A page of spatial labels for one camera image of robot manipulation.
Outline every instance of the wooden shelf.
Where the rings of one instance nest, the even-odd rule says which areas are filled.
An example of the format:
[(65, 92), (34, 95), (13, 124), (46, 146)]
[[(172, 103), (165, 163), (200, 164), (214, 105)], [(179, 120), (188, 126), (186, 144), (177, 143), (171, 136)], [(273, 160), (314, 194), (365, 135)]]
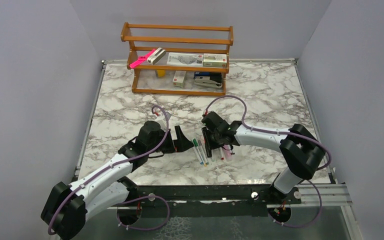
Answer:
[[(221, 31), (227, 32), (227, 39), (214, 38), (193, 38), (193, 37), (164, 37), (164, 36), (132, 36), (132, 29), (165, 29), (165, 30), (195, 30), (195, 31)], [(182, 44), (210, 44), (210, 45), (225, 45), (225, 49), (201, 49), (201, 48), (182, 48), (182, 47), (164, 47), (167, 51), (165, 56), (160, 59), (155, 65), (143, 62), (134, 68), (134, 81), (131, 87), (133, 93), (150, 93), (150, 94), (174, 94), (174, 95), (198, 95), (198, 96), (223, 96), (226, 94), (226, 74), (229, 73), (229, 52), (230, 46), (233, 45), (233, 27), (221, 26), (184, 26), (184, 25), (156, 25), (156, 24), (129, 24), (124, 23), (121, 31), (121, 41), (128, 42), (130, 46), (129, 56), (127, 59), (127, 68), (129, 65), (138, 59), (138, 56), (143, 56), (152, 49), (157, 49), (158, 45), (136, 46), (135, 42), (153, 42), (153, 43), (182, 43)], [(226, 54), (226, 67), (204, 67), (204, 66), (179, 66), (168, 65), (167, 60), (169, 53), (192, 53), (192, 54)], [(172, 86), (171, 80), (167, 77), (156, 78), (154, 71), (144, 70), (166, 70), (166, 71), (189, 71), (189, 72), (215, 72), (221, 73), (223, 76), (223, 88), (207, 88), (187, 85), (184, 89)]]

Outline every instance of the white box with red label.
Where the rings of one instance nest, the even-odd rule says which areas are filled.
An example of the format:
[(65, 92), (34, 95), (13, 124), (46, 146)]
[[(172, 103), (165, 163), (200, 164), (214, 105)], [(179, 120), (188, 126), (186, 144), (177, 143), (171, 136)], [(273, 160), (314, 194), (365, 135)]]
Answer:
[(186, 76), (186, 71), (176, 71), (173, 77), (173, 85), (176, 87), (183, 88), (185, 76)]
[(225, 68), (228, 64), (226, 54), (205, 53), (202, 65), (204, 67)]

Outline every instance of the white wall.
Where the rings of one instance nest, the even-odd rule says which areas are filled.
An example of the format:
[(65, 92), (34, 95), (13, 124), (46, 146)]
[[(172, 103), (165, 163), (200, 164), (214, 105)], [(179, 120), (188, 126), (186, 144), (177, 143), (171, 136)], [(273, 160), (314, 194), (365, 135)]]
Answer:
[(363, 237), (384, 239), (384, 0), (332, 0), (298, 67)]
[(70, 1), (99, 57), (110, 60), (128, 58), (124, 22), (233, 26), (232, 58), (298, 58), (331, 0)]
[(101, 67), (68, 0), (0, 0), (0, 240), (47, 239), (73, 176)]

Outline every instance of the stapler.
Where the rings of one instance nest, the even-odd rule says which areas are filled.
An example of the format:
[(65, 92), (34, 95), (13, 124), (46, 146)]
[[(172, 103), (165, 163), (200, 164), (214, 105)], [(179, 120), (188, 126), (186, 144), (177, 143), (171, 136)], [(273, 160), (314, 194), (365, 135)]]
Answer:
[(198, 86), (221, 89), (223, 87), (223, 79), (211, 76), (196, 76), (193, 78)]
[(166, 50), (159, 47), (148, 57), (147, 61), (148, 61), (148, 63), (154, 65), (160, 59), (162, 59), (164, 57), (164, 55), (166, 55)]

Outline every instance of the pink marker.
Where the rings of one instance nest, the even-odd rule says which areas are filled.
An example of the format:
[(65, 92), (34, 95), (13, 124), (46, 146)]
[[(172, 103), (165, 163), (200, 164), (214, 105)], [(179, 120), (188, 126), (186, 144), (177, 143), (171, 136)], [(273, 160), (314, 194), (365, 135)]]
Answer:
[(225, 159), (225, 155), (223, 154), (223, 149), (221, 147), (219, 147), (218, 150), (220, 151), (220, 158), (221, 158), (221, 160), (224, 160)]
[(139, 66), (141, 63), (145, 62), (145, 61), (149, 58), (149, 56), (151, 56), (154, 52), (155, 52), (155, 48), (152, 49), (152, 51), (148, 52), (145, 56), (139, 56), (139, 57), (137, 58), (136, 61), (132, 62), (132, 63), (129, 65), (129, 67), (130, 67), (131, 69), (136, 68), (136, 67)]
[(232, 154), (231, 154), (231, 151), (230, 150), (226, 150), (226, 147), (229, 148), (228, 145), (224, 145), (222, 147), (223, 149), (223, 153), (224, 153), (224, 157), (226, 158), (226, 160), (230, 160), (230, 158), (232, 157)]

